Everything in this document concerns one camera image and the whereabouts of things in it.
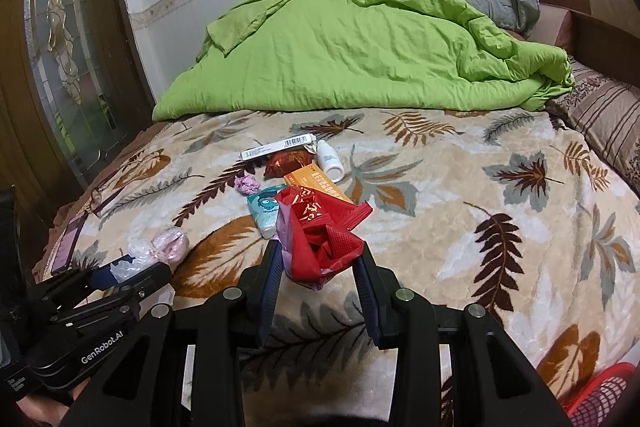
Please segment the left hand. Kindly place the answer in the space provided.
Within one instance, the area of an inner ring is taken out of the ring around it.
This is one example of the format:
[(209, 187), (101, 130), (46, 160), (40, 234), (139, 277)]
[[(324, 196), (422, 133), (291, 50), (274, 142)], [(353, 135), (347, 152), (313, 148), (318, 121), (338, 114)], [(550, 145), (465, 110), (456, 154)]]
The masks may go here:
[(70, 410), (69, 405), (40, 395), (25, 395), (16, 404), (31, 421), (50, 426), (60, 425)]

